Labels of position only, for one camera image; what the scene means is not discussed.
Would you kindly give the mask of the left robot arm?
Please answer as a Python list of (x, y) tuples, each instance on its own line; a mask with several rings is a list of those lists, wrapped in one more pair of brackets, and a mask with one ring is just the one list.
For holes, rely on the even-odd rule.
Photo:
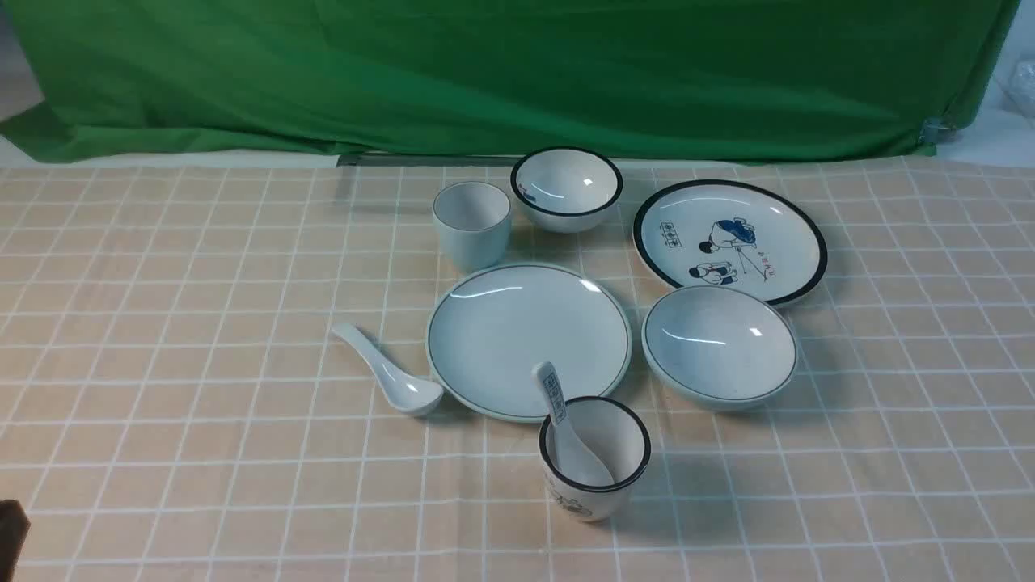
[(1, 501), (0, 568), (1, 581), (12, 581), (14, 569), (31, 527), (23, 506), (18, 500)]

